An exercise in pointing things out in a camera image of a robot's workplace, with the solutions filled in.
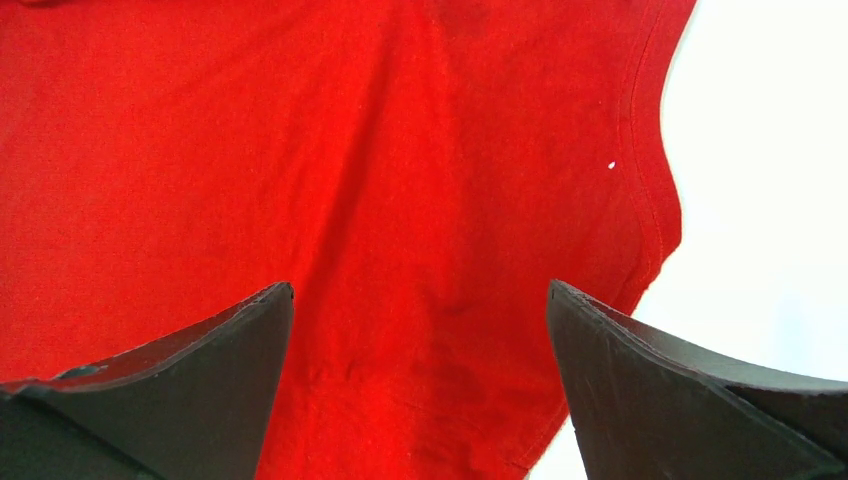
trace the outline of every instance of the white background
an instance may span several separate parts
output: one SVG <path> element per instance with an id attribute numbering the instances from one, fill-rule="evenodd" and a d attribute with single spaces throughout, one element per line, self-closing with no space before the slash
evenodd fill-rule
<path id="1" fill-rule="evenodd" d="M 635 318 L 848 380 L 847 91 L 848 2 L 699 1 L 661 110 L 683 243 Z M 530 478 L 586 478 L 570 422 Z"/>

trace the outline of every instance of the red t-shirt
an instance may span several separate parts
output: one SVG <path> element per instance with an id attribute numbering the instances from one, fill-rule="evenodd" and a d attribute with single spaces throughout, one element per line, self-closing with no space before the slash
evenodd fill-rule
<path id="1" fill-rule="evenodd" d="M 630 312 L 679 243 L 693 3 L 0 3 L 0 380 L 286 280 L 260 479 L 522 477 L 549 280 Z"/>

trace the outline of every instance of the red cloth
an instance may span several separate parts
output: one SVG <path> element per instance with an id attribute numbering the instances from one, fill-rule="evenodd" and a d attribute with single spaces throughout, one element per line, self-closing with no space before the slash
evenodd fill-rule
<path id="1" fill-rule="evenodd" d="M 693 2 L 0 4 L 0 379 L 288 280 L 260 479 L 522 477 L 549 280 L 630 312 L 679 243 Z"/>

